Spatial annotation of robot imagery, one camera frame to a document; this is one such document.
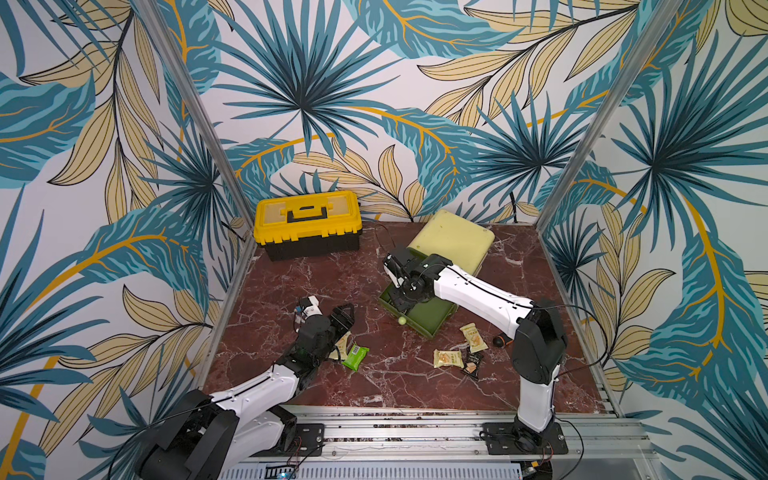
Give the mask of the bright green snack packet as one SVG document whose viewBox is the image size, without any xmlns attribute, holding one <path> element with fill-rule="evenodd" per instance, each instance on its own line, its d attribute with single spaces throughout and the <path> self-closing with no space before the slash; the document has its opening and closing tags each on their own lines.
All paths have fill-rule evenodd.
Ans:
<svg viewBox="0 0 768 480">
<path fill-rule="evenodd" d="M 342 364 L 352 370 L 352 371 L 358 371 L 362 362 L 365 360 L 369 353 L 369 349 L 367 347 L 362 347 L 358 344 L 354 344 L 349 352 L 347 353 L 346 359 L 342 362 Z"/>
</svg>

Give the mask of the green drawer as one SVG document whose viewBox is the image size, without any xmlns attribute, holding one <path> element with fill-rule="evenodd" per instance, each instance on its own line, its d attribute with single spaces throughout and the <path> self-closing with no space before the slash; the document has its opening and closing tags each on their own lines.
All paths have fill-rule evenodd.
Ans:
<svg viewBox="0 0 768 480">
<path fill-rule="evenodd" d="M 407 326 L 428 339 L 434 338 L 446 320 L 458 309 L 454 303 L 433 298 L 425 303 L 417 303 L 408 312 L 401 312 L 392 301 L 394 292 L 394 286 L 389 284 L 379 295 L 379 303 L 395 319 L 403 317 Z"/>
</svg>

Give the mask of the cream cookie packet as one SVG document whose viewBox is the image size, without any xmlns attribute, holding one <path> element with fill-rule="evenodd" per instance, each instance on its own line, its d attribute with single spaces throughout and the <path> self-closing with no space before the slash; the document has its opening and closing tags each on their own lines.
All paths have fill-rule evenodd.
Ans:
<svg viewBox="0 0 768 480">
<path fill-rule="evenodd" d="M 464 367 L 462 352 L 459 350 L 434 350 L 433 366 L 435 368 L 457 367 L 462 369 Z"/>
<path fill-rule="evenodd" d="M 483 340 L 474 323 L 462 326 L 460 331 L 464 335 L 471 353 L 478 353 L 488 349 L 487 343 Z"/>
</svg>

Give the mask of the black cookie packet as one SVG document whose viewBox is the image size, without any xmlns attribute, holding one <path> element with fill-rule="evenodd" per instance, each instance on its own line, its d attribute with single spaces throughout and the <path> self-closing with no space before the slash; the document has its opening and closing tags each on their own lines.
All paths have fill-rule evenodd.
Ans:
<svg viewBox="0 0 768 480">
<path fill-rule="evenodd" d="M 479 367 L 482 364 L 483 358 L 484 355 L 481 352 L 469 352 L 464 360 L 462 373 L 477 380 L 479 378 Z"/>
</svg>

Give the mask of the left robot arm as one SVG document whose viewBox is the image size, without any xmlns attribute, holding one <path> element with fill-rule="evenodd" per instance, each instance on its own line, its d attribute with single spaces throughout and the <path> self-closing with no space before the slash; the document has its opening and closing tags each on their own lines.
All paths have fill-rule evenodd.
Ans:
<svg viewBox="0 0 768 480">
<path fill-rule="evenodd" d="M 289 451 L 297 424 L 285 403 L 306 390 L 324 364 L 340 359 L 337 344 L 354 323 L 351 303 L 325 314 L 316 297 L 300 299 L 293 344 L 250 380 L 213 394 L 184 394 L 149 428 L 134 473 L 141 479 L 216 479 L 254 454 Z"/>
</svg>

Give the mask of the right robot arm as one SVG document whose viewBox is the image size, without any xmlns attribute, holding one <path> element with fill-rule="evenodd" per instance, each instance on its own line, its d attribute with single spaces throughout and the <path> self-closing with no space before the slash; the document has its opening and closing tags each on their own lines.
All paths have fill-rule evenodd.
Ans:
<svg viewBox="0 0 768 480">
<path fill-rule="evenodd" d="M 464 308 L 499 329 L 512 343 L 510 359 L 520 377 L 516 427 L 541 435 L 555 425 L 554 385 L 568 347 L 563 321 L 551 302 L 538 304 L 482 280 L 451 260 L 421 258 L 399 248 L 383 260 L 391 302 L 405 314 L 419 303 L 440 299 Z"/>
</svg>

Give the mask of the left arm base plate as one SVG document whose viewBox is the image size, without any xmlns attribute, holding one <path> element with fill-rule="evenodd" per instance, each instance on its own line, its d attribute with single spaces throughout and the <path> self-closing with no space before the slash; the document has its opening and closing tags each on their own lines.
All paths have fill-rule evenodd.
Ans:
<svg viewBox="0 0 768 480">
<path fill-rule="evenodd" d="M 288 430 L 273 448 L 255 454 L 258 457 L 303 459 L 322 454 L 325 442 L 325 425 L 322 423 L 297 424 Z"/>
</svg>

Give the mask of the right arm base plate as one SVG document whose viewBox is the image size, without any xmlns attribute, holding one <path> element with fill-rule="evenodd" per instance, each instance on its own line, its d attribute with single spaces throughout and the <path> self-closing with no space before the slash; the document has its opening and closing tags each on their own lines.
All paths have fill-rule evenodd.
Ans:
<svg viewBox="0 0 768 480">
<path fill-rule="evenodd" d="M 564 455 L 569 452 L 561 425 L 550 421 L 542 432 L 515 422 L 484 423 L 479 438 L 489 455 Z"/>
</svg>

